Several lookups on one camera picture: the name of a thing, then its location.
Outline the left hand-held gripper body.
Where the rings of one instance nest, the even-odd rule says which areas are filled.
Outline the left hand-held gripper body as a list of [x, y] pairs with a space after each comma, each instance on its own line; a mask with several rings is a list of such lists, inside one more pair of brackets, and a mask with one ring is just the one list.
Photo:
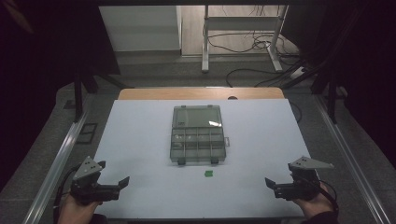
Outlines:
[[70, 194], [83, 205], [92, 202], [117, 200], [120, 195], [119, 185], [101, 185], [98, 183], [101, 169], [98, 162], [87, 157], [78, 167], [72, 178]]

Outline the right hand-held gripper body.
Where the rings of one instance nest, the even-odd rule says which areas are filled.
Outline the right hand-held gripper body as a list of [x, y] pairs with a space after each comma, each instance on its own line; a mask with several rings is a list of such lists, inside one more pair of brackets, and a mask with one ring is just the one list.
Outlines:
[[314, 199], [320, 190], [317, 169], [334, 168], [331, 163], [314, 160], [305, 156], [290, 163], [294, 168], [290, 174], [293, 182], [288, 184], [276, 183], [274, 188], [275, 196], [287, 201], [295, 199], [310, 201]]

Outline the clear plastic compartment box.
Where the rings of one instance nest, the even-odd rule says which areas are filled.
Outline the clear plastic compartment box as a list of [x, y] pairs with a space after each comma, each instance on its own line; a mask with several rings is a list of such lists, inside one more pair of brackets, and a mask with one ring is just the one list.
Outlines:
[[226, 158], [225, 135], [218, 105], [174, 107], [170, 160], [178, 165], [190, 162], [219, 164]]

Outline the person's right hand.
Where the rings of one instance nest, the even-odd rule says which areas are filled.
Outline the person's right hand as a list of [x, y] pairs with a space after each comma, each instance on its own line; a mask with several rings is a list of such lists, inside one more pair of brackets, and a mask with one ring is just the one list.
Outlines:
[[306, 219], [310, 219], [321, 213], [333, 211], [332, 203], [322, 194], [319, 194], [311, 201], [295, 199], [293, 202], [302, 209]]

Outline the person's left hand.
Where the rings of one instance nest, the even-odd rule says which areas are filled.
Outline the person's left hand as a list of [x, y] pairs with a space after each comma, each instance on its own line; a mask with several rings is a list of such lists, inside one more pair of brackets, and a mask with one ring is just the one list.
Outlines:
[[67, 195], [61, 206], [57, 224], [89, 224], [96, 208], [102, 202], [81, 205], [73, 196]]

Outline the dark floor socket plate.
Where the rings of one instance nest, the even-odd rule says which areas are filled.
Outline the dark floor socket plate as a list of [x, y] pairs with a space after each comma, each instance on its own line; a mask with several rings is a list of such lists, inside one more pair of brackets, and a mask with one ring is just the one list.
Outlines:
[[85, 123], [78, 135], [77, 144], [89, 145], [96, 133], [97, 123]]

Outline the white table mat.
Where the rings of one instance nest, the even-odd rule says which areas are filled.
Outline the white table mat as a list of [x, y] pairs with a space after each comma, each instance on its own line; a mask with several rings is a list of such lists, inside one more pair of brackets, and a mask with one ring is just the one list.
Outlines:
[[[95, 158], [106, 162], [100, 183], [130, 177], [116, 201], [98, 209], [109, 218], [298, 217], [301, 209], [265, 185], [291, 181], [288, 163], [307, 147], [286, 99], [219, 100], [230, 145], [224, 163], [179, 166], [170, 160], [170, 100], [115, 101]], [[205, 171], [213, 171], [205, 177]]]

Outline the black metal stand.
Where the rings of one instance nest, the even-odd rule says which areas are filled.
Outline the black metal stand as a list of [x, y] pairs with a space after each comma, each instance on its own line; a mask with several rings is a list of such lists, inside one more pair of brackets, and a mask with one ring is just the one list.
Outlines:
[[75, 118], [74, 122], [77, 123], [82, 119], [83, 115], [83, 99], [82, 87], [85, 87], [88, 93], [97, 93], [99, 87], [96, 83], [94, 76], [99, 76], [110, 84], [118, 87], [119, 89], [132, 89], [133, 86], [126, 85], [109, 74], [99, 70], [92, 65], [78, 65], [74, 74], [74, 95], [75, 95]]
[[318, 75], [316, 80], [311, 86], [311, 91], [314, 94], [322, 94], [324, 88], [328, 86], [328, 101], [327, 101], [327, 113], [329, 118], [331, 119], [333, 124], [336, 124], [335, 117], [335, 102], [337, 98], [336, 93], [336, 75], [331, 68], [331, 62], [329, 60], [325, 60], [320, 63], [318, 66], [303, 72], [300, 76], [293, 79], [292, 81], [287, 82], [286, 84], [282, 84], [280, 86], [281, 90], [289, 89], [298, 83], [312, 77], [313, 75]]

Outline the white power strip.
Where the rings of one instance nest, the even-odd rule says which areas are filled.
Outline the white power strip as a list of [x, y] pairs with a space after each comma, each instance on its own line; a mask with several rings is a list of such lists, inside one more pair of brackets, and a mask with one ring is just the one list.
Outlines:
[[299, 76], [301, 76], [305, 72], [305, 68], [303, 66], [299, 67], [296, 71], [294, 71], [291, 75], [291, 79], [295, 79]]

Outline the white cabinet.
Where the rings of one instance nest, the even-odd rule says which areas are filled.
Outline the white cabinet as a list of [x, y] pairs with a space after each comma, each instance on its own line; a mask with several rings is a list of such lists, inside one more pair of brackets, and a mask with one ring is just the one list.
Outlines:
[[179, 6], [99, 7], [114, 51], [181, 50]]

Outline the aluminium rail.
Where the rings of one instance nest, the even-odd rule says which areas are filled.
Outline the aluminium rail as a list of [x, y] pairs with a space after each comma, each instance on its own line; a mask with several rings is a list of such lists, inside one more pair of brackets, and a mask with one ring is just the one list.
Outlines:
[[325, 101], [317, 95], [314, 96], [314, 99], [316, 101], [318, 111], [320, 112], [324, 122], [326, 123], [329, 132], [332, 135], [332, 138], [334, 139], [334, 142], [337, 145], [340, 153], [342, 154], [344, 161], [346, 162], [346, 166], [348, 167], [349, 172], [353, 176], [364, 201], [368, 205], [368, 208], [375, 219], [375, 222], [377, 224], [392, 224], [389, 216], [386, 213], [385, 207], [378, 198], [374, 188], [369, 183], [367, 177], [363, 173], [363, 170], [359, 166], [358, 161], [354, 157], [351, 148], [347, 143], [347, 140], [341, 133], [338, 125], [334, 123], [330, 116], [327, 114], [327, 106], [325, 104]]
[[89, 114], [89, 110], [86, 109], [82, 113], [81, 118], [78, 121], [72, 123], [22, 224], [39, 223], [39, 220], [42, 217], [45, 208], [50, 201], [50, 195], [52, 194], [52, 192], [56, 187], [56, 184], [70, 156], [72, 148], [74, 144], [77, 142], [78, 134], [81, 131], [86, 118], [88, 117], [88, 114]]

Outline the white metal desk frame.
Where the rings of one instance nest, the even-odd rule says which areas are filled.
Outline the white metal desk frame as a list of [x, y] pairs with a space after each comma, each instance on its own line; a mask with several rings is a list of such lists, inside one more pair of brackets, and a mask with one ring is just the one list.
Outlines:
[[203, 28], [203, 53], [202, 72], [207, 73], [209, 68], [209, 31], [264, 31], [273, 34], [267, 50], [276, 72], [282, 71], [280, 60], [276, 54], [276, 42], [288, 10], [288, 6], [282, 6], [279, 14], [274, 17], [209, 17], [209, 6], [205, 6], [205, 21]]

